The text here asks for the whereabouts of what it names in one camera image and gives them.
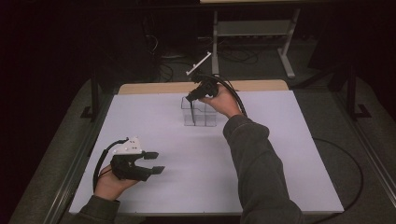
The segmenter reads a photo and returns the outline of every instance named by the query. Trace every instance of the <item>dark background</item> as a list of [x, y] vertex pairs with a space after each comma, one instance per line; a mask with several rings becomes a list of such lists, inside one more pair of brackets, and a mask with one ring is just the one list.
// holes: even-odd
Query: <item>dark background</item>
[[[196, 36], [211, 35], [212, 13], [179, 12], [170, 17], [159, 12], [153, 25], [142, 20], [144, 12], [98, 15], [75, 10], [79, 1], [0, 4], [0, 222], [7, 223], [82, 84], [93, 73], [107, 92], [125, 82], [153, 81], [158, 55], [149, 53], [145, 32], [193, 55]], [[396, 27], [391, 9], [386, 4], [305, 7], [294, 38], [319, 40], [311, 67], [324, 69], [352, 55], [358, 76], [396, 119]], [[229, 13], [225, 16], [240, 15]], [[250, 15], [260, 17], [262, 12]]]

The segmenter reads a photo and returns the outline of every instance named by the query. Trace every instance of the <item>gray floor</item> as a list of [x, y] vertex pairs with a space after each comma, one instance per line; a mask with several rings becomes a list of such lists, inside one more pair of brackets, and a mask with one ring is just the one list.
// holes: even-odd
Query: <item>gray floor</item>
[[[276, 52], [279, 40], [266, 41], [264, 45], [260, 41], [257, 46], [250, 47], [226, 47], [224, 42], [220, 54], [222, 57], [219, 60], [220, 74], [230, 80], [284, 79], [291, 86], [318, 72], [306, 67], [315, 48], [314, 40], [294, 40], [290, 46], [288, 55], [296, 74], [295, 79], [286, 78]], [[235, 57], [241, 61], [247, 55], [258, 57], [256, 60], [253, 56], [244, 63], [230, 61], [235, 60]], [[169, 67], [173, 69], [173, 81], [189, 81], [185, 72], [191, 69], [189, 64], [193, 63], [197, 62], [187, 58], [163, 60], [163, 78], [158, 81], [165, 81], [170, 77]], [[210, 61], [207, 61], [200, 68], [210, 74], [210, 65]], [[396, 208], [389, 198], [388, 191], [394, 188], [394, 184], [384, 188], [387, 182], [383, 179], [396, 179], [396, 123], [378, 103], [370, 87], [361, 80], [358, 80], [357, 103], [364, 104], [372, 118], [351, 121], [345, 111], [346, 91], [328, 91], [325, 88], [328, 81], [329, 77], [326, 77], [305, 90], [295, 91], [343, 206], [349, 207], [356, 199], [345, 213], [323, 223], [395, 223]], [[103, 122], [103, 119], [90, 122], [79, 117], [84, 107], [90, 105], [90, 97], [90, 83], [87, 82], [70, 106], [10, 223], [55, 223], [57, 220], [62, 222], [70, 218], [70, 214], [63, 211], [73, 198], [78, 177], [83, 173], [88, 159], [89, 148], [94, 143]], [[101, 118], [106, 113], [110, 101], [111, 96], [101, 95], [101, 107], [104, 108]], [[388, 177], [379, 178], [379, 171], [382, 174], [385, 171]], [[306, 216], [306, 222], [314, 223], [325, 217]], [[119, 216], [116, 223], [139, 223], [142, 220], [143, 217]], [[201, 223], [219, 223], [226, 220], [228, 223], [237, 222], [237, 219], [230, 221], [225, 218], [196, 220]], [[160, 219], [162, 223], [198, 223], [196, 220]], [[158, 218], [148, 218], [146, 223], [158, 221]]]

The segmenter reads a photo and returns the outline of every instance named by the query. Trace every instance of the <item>person's left hand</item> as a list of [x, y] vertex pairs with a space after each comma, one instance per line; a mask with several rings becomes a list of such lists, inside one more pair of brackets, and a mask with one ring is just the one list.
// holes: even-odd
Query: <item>person's left hand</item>
[[137, 182], [139, 181], [118, 179], [113, 172], [111, 172], [111, 165], [108, 165], [100, 172], [98, 183], [93, 194], [103, 199], [115, 201], [126, 189], [135, 185]]

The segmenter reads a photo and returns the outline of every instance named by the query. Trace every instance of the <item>person's right hand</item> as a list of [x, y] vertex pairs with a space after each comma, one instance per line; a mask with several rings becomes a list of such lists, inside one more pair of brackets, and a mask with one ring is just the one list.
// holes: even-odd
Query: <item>person's right hand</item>
[[199, 101], [211, 105], [228, 119], [234, 115], [243, 115], [233, 95], [223, 85], [218, 84], [218, 87], [219, 93], [216, 97], [204, 97]]

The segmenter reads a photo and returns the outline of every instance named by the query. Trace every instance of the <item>sleeve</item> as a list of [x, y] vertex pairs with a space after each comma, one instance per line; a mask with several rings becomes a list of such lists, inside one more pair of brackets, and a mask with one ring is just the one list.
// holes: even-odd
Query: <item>sleeve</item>
[[300, 208], [289, 198], [282, 161], [268, 140], [268, 128], [236, 115], [223, 134], [238, 175], [241, 223], [303, 223]]
[[119, 201], [109, 201], [92, 195], [81, 211], [71, 218], [70, 224], [109, 224], [114, 219], [120, 207]]

